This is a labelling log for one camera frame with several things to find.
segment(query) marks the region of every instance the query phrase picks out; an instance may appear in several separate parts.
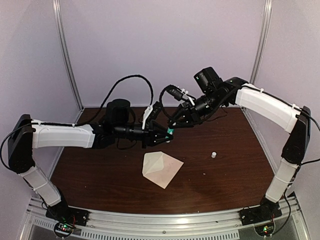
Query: metal base plate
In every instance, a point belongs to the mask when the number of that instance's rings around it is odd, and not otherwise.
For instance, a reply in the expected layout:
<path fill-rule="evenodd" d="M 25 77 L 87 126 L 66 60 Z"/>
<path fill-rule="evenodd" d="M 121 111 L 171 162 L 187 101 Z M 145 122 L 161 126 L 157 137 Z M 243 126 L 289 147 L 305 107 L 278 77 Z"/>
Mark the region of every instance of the metal base plate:
<path fill-rule="evenodd" d="M 69 210 L 71 212 L 71 215 L 74 215 L 75 217 L 76 225 L 83 226 L 83 227 L 87 225 L 87 219 L 89 215 L 89 212 L 87 210 L 73 208 L 73 207 L 69 207 Z M 46 211 L 45 216 L 47 218 L 54 219 L 52 214 L 48 210 Z M 68 224 L 73 224 L 73 219 L 68 219 L 66 222 Z"/>
<path fill-rule="evenodd" d="M 279 239 L 309 240 L 300 206 L 294 197 L 290 222 L 279 232 Z M 284 200 L 279 202 L 282 216 L 274 219 L 281 226 L 289 213 Z M 126 214 L 89 210 L 86 226 L 76 225 L 70 239 L 74 240 L 239 240 L 258 237 L 253 224 L 242 226 L 242 208 L 190 214 Z M 27 208 L 20 240 L 55 240 L 57 221 L 45 217 L 42 200 L 32 198 Z"/>

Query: metal frame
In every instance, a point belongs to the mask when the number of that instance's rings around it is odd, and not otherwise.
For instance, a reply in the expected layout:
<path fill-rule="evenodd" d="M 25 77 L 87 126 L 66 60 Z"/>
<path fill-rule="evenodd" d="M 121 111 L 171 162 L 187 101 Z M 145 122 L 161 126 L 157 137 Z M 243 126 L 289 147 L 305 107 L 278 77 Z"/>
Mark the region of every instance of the metal frame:
<path fill-rule="evenodd" d="M 71 66 L 71 61 L 70 61 L 66 37 L 65 37 L 64 26 L 63 26 L 63 22 L 62 22 L 60 0 L 52 0 L 52 3 L 53 3 L 53 12 L 54 12 L 54 17 L 55 17 L 55 21 L 56 21 L 56 26 L 57 26 L 57 30 L 58 30 L 58 35 L 59 35 L 59 40 L 60 40 L 60 45 L 61 45 L 61 50 L 62 50 L 62 55 L 63 55 L 63 61 L 65 64 L 66 72 L 67 72 L 67 75 L 68 75 L 68 78 L 70 81 L 71 90 L 72 90 L 76 105 L 77 105 L 78 109 L 81 111 L 82 109 L 84 109 L 84 106 L 83 106 L 81 98 L 80 98 L 79 90 L 77 88 L 77 84 L 75 81 L 74 72 L 73 72 L 72 66 Z"/>
<path fill-rule="evenodd" d="M 309 240 L 309 233 L 295 197 L 288 199 L 299 240 Z M 20 230 L 20 240 L 28 240 L 33 226 L 52 230 L 56 221 L 46 218 L 46 210 L 42 201 L 33 197 L 26 211 L 24 225 Z M 277 219 L 285 219 L 289 208 L 286 201 L 279 202 L 283 215 Z M 224 210 L 192 214 L 126 214 L 107 211 L 89 210 L 85 227 L 77 226 L 73 233 L 78 238 L 88 240 L 123 239 L 123 240 L 210 240 L 239 239 L 239 230 L 252 228 L 242 226 L 239 210 Z"/>
<path fill-rule="evenodd" d="M 269 32 L 271 13 L 272 13 L 272 0 L 266 0 L 265 5 L 264 5 L 263 18 L 262 18 L 260 39 L 259 39 L 258 48 L 257 48 L 257 52 L 255 55 L 253 69 L 252 69 L 251 77 L 250 77 L 251 84 L 255 84 L 256 78 L 258 75 L 258 71 L 259 71 L 259 67 L 261 65 L 261 59 L 262 59 L 263 51 L 265 49 L 267 36 L 268 36 L 268 32 Z"/>

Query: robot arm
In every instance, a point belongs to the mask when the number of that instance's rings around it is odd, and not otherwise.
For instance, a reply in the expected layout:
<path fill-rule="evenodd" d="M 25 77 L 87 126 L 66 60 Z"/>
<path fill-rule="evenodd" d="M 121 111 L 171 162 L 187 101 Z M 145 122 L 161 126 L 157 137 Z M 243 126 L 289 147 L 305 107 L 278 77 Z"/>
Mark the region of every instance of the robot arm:
<path fill-rule="evenodd" d="M 278 201 L 288 185 L 292 184 L 304 159 L 310 140 L 310 119 L 308 118 L 311 115 L 310 109 L 306 106 L 300 108 L 289 104 L 238 77 L 222 81 L 212 67 L 198 72 L 194 78 L 204 95 L 193 102 L 185 101 L 180 104 L 175 113 L 168 116 L 170 128 L 185 128 L 202 124 L 221 105 L 227 107 L 232 104 L 264 116 L 290 134 L 282 150 L 280 166 L 260 202 L 260 207 L 245 209 L 240 213 L 241 219 L 245 219 L 246 224 L 254 223 L 248 221 L 250 214 L 259 216 L 259 221 L 269 220 L 278 209 Z M 182 99 L 184 94 L 180 88 L 170 85 L 160 94 L 160 103 L 162 103 L 165 91 L 178 100 Z"/>
<path fill-rule="evenodd" d="M 116 139 L 141 141 L 142 147 L 155 146 L 172 140 L 167 128 L 155 119 L 161 112 L 158 104 L 148 107 L 143 123 L 129 123 L 130 102 L 116 99 L 109 102 L 105 115 L 98 123 L 76 124 L 50 123 L 31 119 L 30 115 L 20 117 L 15 133 L 8 139 L 9 168 L 19 174 L 37 192 L 48 207 L 47 217 L 61 222 L 86 225 L 88 212 L 79 212 L 68 206 L 62 192 L 52 184 L 33 160 L 33 149 L 43 147 L 80 147 L 102 149 L 116 142 Z"/>

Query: black camera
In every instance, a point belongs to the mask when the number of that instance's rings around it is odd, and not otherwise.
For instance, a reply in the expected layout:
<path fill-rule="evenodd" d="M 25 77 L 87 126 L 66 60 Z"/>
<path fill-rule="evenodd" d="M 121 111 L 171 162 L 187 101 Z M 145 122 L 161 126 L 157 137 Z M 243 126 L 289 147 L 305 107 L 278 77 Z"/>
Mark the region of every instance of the black camera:
<path fill-rule="evenodd" d="M 115 99 L 108 102 L 102 124 L 108 127 L 125 125 L 129 121 L 130 102 L 126 99 Z"/>
<path fill-rule="evenodd" d="M 216 91 L 219 84 L 223 82 L 211 66 L 202 69 L 194 75 L 194 79 L 204 94 Z"/>

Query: white plastic cover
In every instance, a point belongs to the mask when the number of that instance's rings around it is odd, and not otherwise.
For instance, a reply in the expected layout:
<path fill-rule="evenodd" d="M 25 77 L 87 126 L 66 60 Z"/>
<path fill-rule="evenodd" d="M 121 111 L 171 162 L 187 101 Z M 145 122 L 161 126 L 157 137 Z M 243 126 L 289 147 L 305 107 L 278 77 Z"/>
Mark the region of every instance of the white plastic cover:
<path fill-rule="evenodd" d="M 43 147 L 80 147 L 91 148 L 95 135 L 89 124 L 83 126 L 51 126 L 51 125 L 33 125 L 32 148 Z"/>
<path fill-rule="evenodd" d="M 274 203 L 278 202 L 293 178 L 297 168 L 297 164 L 291 164 L 282 159 L 280 167 L 266 191 L 265 197 Z"/>
<path fill-rule="evenodd" d="M 30 184 L 33 190 L 36 191 L 49 206 L 54 206 L 61 201 L 59 191 L 37 165 L 19 175 Z"/>
<path fill-rule="evenodd" d="M 256 88 L 254 85 L 249 83 L 246 83 L 245 85 Z M 241 107 L 255 111 L 256 113 L 273 121 L 288 133 L 291 133 L 297 122 L 296 115 L 300 115 L 299 111 L 287 104 L 268 96 L 263 92 L 255 91 L 246 87 L 238 90 L 235 103 Z"/>

